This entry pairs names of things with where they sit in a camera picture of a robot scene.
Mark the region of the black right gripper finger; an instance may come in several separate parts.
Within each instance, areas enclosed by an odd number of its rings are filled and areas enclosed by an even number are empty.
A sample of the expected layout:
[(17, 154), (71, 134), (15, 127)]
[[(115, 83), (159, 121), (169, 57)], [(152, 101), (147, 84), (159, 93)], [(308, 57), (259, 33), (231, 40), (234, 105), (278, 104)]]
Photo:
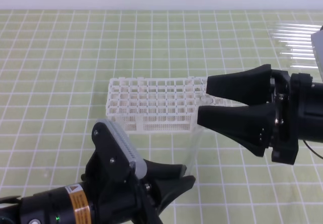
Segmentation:
[(271, 100), (271, 65), (207, 78), (206, 93), (246, 105), (258, 105)]
[(198, 108), (197, 123), (222, 134), (258, 157), (269, 146), (276, 118), (273, 103), (252, 106), (211, 106)]

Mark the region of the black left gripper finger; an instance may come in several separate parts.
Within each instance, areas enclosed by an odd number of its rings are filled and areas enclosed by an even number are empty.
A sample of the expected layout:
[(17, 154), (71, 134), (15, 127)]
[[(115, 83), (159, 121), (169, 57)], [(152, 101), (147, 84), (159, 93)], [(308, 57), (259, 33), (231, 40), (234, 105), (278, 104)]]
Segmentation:
[(185, 182), (184, 173), (186, 166), (183, 164), (165, 164), (144, 160), (147, 166), (146, 176), (143, 178), (145, 184), (152, 184), (156, 180)]
[(194, 176), (153, 180), (151, 182), (151, 197), (157, 213), (161, 214), (176, 198), (192, 189), (195, 180)]

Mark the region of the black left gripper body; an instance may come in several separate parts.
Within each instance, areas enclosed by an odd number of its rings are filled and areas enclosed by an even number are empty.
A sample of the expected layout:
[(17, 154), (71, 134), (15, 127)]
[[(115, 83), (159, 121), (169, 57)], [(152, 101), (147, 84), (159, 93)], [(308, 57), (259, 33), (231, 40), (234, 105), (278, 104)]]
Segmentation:
[(81, 179), (87, 186), (94, 223), (161, 223), (149, 185), (134, 170), (103, 123), (92, 129), (95, 146)]

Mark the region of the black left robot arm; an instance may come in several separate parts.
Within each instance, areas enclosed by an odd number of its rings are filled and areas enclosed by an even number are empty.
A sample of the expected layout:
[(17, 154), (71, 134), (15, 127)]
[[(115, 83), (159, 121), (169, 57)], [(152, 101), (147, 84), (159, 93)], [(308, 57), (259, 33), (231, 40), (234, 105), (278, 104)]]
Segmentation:
[(160, 214), (190, 190), (182, 164), (142, 158), (120, 125), (98, 121), (81, 181), (28, 197), (1, 199), (1, 223), (161, 223)]

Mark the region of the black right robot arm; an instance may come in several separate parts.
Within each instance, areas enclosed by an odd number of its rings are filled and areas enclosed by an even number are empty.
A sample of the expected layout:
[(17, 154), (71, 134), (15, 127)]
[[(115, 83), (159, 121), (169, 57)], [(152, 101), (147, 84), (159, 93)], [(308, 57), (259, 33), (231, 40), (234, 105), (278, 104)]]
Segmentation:
[(322, 84), (310, 74), (289, 74), (270, 65), (207, 79), (207, 94), (240, 103), (203, 105), (197, 124), (224, 135), (262, 157), (293, 165), (298, 142), (322, 142)]

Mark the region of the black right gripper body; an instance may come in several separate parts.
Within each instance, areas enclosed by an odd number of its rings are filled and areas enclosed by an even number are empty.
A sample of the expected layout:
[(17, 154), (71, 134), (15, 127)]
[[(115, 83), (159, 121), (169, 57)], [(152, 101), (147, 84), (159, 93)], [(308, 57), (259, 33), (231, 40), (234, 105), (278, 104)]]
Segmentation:
[(273, 104), (276, 116), (271, 141), (272, 161), (293, 165), (298, 154), (298, 141), (313, 141), (314, 131), (306, 113), (313, 85), (310, 74), (289, 75), (286, 71), (272, 70), (274, 80)]

